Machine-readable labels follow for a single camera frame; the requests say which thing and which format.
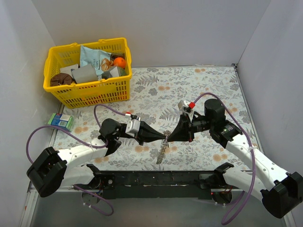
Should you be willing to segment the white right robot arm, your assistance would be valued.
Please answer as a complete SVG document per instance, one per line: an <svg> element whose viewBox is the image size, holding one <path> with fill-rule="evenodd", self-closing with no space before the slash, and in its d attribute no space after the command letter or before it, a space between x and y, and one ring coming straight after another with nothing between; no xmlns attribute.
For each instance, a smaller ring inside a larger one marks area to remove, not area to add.
<svg viewBox="0 0 303 227"><path fill-rule="evenodd" d="M179 122L168 141L192 142L195 133L209 131L212 139L237 156L255 176L237 171L230 163L224 163L202 181L203 184L225 188L235 186L260 200L266 210L276 218L283 218L303 201L303 177L289 173L267 158L248 139L238 126L228 121L225 108L217 99L204 103L204 115L195 112L195 103L180 101Z"/></svg>

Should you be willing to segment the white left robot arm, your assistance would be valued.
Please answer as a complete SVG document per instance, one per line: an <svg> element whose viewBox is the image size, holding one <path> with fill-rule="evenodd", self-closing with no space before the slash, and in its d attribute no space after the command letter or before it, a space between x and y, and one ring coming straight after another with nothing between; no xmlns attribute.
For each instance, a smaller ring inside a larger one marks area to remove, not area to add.
<svg viewBox="0 0 303 227"><path fill-rule="evenodd" d="M45 148L27 170L27 176L41 197L47 197L60 187L74 184L87 185L90 189L100 186L101 178L96 167L88 162L113 154L120 146L120 138L134 139L140 145L165 139L146 122L137 119L119 123L105 119L100 135L89 143L73 148L55 150Z"/></svg>

